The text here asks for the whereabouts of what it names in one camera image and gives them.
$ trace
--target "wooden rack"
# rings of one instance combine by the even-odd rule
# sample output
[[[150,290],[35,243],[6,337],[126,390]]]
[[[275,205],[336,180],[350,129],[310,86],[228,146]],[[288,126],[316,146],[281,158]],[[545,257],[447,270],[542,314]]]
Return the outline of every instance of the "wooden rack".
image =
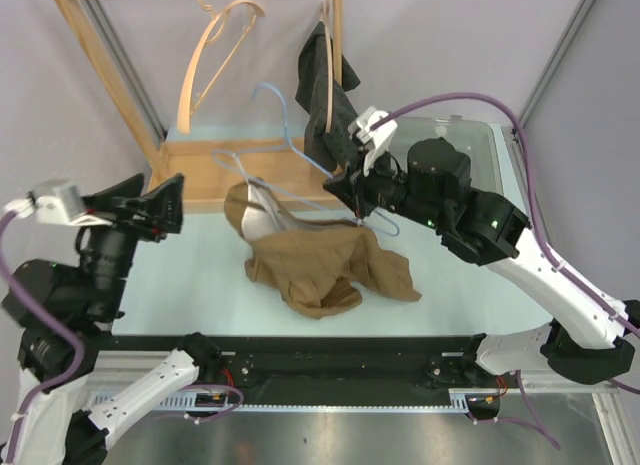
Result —
[[[150,187],[166,178],[183,173],[186,177],[184,205],[187,212],[216,212],[222,210],[227,190],[239,177],[216,165],[211,151],[246,147],[268,146],[281,139],[262,140],[213,140],[197,142],[162,142],[159,145],[136,105],[131,91],[121,77],[116,64],[86,15],[82,0],[55,0],[69,27],[75,33],[93,68],[102,80],[111,100],[127,124],[138,146],[152,169]],[[342,0],[333,0],[333,65],[334,78],[342,82]],[[302,139],[294,139],[302,147]],[[324,175],[300,160],[293,152],[283,151],[253,154],[243,157],[247,172],[289,190],[291,193],[329,207],[339,207],[338,201],[322,190]],[[300,202],[280,196],[291,210],[303,210]]]

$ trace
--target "wooden plank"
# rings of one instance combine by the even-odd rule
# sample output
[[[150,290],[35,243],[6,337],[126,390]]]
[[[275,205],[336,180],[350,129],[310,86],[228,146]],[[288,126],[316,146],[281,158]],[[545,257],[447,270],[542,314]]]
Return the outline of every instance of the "wooden plank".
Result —
[[[147,124],[122,81],[111,56],[104,48],[91,21],[87,18],[77,0],[55,0],[69,27],[73,30],[87,58],[102,80],[111,100],[120,112],[133,138],[149,161],[151,168],[163,174],[160,153],[151,136]]]
[[[169,176],[176,173],[185,175],[183,196],[185,210],[191,213],[220,212],[229,188],[243,178],[217,164],[211,158],[211,152],[220,148],[239,150],[254,146],[256,145],[253,140],[235,141],[231,144],[226,141],[163,144],[170,156]],[[231,157],[220,156],[220,158],[225,163],[234,164]],[[242,165],[247,173],[306,200],[329,208],[343,208],[333,195],[322,189],[325,175],[290,150],[245,155],[242,157]],[[285,194],[276,193],[276,196],[290,210],[310,209],[308,205]]]
[[[342,0],[333,0],[333,76],[342,85]]]

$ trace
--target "white wall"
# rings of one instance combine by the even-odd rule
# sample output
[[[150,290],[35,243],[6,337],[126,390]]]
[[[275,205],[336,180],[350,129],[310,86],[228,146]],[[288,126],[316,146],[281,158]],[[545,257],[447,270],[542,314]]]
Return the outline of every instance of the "white wall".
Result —
[[[640,299],[640,0],[598,0],[531,117],[554,245],[599,287]],[[635,373],[640,387],[640,343]],[[640,438],[640,397],[623,393]]]
[[[206,0],[217,10],[231,0]],[[277,101],[251,106],[261,80],[282,89],[292,123],[305,123],[294,103],[297,58],[318,22],[320,0],[255,0],[266,16],[233,58],[195,125],[279,124]],[[362,79],[351,97],[359,110],[394,109],[450,91],[494,95],[521,110],[579,0],[344,0],[344,54]],[[196,0],[110,0],[106,9],[140,71],[165,125],[175,123],[182,80],[209,15]],[[228,33],[201,60],[202,90],[240,34],[239,10]],[[502,116],[483,105],[447,104],[424,116]]]
[[[49,178],[72,178],[91,192],[146,169],[53,0],[0,1],[0,136],[0,205]],[[74,260],[72,243],[71,230],[28,219],[10,227],[3,250],[17,266]],[[0,443],[16,405],[19,337],[1,312]]]

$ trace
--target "blue hanger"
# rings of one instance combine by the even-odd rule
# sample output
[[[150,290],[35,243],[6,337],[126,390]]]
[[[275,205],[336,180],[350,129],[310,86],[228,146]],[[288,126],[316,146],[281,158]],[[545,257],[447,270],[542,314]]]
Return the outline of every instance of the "blue hanger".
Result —
[[[227,170],[231,170],[233,172],[236,172],[240,175],[242,175],[245,179],[245,181],[249,181],[251,180],[252,182],[255,182],[265,188],[268,188],[270,190],[273,190],[274,192],[278,192],[278,193],[282,193],[283,195],[286,195],[290,198],[293,198],[294,200],[297,200],[301,203],[304,203],[305,205],[314,208],[316,210],[320,210],[323,212],[334,212],[335,210],[332,210],[330,208],[327,208],[323,205],[320,205],[318,203],[315,202],[311,202],[309,200],[306,200],[298,195],[295,195],[291,192],[288,192],[287,190],[284,190],[283,188],[280,188],[276,185],[272,185],[271,183],[265,182],[264,180],[260,179],[260,178],[256,178],[253,177],[249,174],[247,174],[247,172],[245,171],[244,167],[242,166],[242,163],[240,162],[240,156],[241,155],[245,155],[248,153],[265,153],[265,152],[278,152],[281,150],[292,150],[296,155],[298,155],[299,157],[303,158],[304,160],[306,160],[307,162],[309,162],[313,167],[317,168],[318,170],[320,170],[322,173],[324,173],[327,177],[333,177],[333,174],[331,172],[329,172],[328,170],[325,170],[324,168],[322,168],[322,166],[318,163],[316,163],[314,160],[312,160],[311,158],[307,157],[303,152],[301,152],[300,150],[298,150],[295,145],[293,144],[293,141],[291,140],[291,136],[289,135],[289,120],[288,120],[288,113],[287,113],[287,102],[284,98],[284,96],[282,95],[282,93],[280,92],[280,90],[278,90],[274,85],[272,85],[271,83],[268,82],[260,82],[258,83],[258,85],[256,86],[256,88],[253,90],[253,99],[255,100],[256,98],[256,94],[258,93],[258,90],[261,88],[267,88],[269,90],[271,90],[272,92],[274,92],[278,98],[280,98],[280,102],[282,103],[282,114],[283,114],[283,128],[284,128],[284,140],[285,143],[283,143],[282,145],[275,145],[275,146],[271,146],[271,147],[258,147],[258,148],[248,148],[248,149],[243,149],[241,151],[238,152],[232,152],[231,150],[214,150],[213,152],[211,152],[213,160],[220,165],[223,168],[226,168]],[[218,158],[217,155],[227,155],[231,158],[233,158],[236,162],[236,167],[233,167],[232,165],[229,165],[228,163],[225,163],[224,161],[220,160]],[[373,225],[369,225],[367,223],[364,223],[361,220],[358,220],[356,218],[353,217],[349,217],[347,218],[347,220],[351,220],[352,222],[358,223],[359,225],[364,225],[372,230],[375,230],[378,233],[381,233],[383,235],[388,235],[390,237],[397,237],[398,235],[400,235],[400,227],[398,226],[397,223],[395,223],[393,220],[391,220],[390,218],[384,216],[382,213],[380,213],[378,210],[374,210],[374,212],[376,215],[378,215],[380,218],[382,218],[383,220],[385,220],[386,222],[390,223],[391,226],[393,226],[394,230],[392,232],[389,232],[387,230],[383,230],[381,228],[375,227]]]

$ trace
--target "dark gray garment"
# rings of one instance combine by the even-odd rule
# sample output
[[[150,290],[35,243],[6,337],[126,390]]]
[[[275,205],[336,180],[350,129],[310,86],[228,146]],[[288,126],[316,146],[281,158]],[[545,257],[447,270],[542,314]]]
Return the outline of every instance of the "dark gray garment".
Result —
[[[346,92],[360,85],[360,79],[342,57],[342,86],[333,81],[331,130],[325,133],[329,75],[322,22],[302,47],[298,58],[298,80],[296,102],[309,114],[304,133],[304,153],[329,171],[334,171],[337,165],[344,168],[347,161],[356,157],[356,146],[349,139],[347,128],[358,117]]]

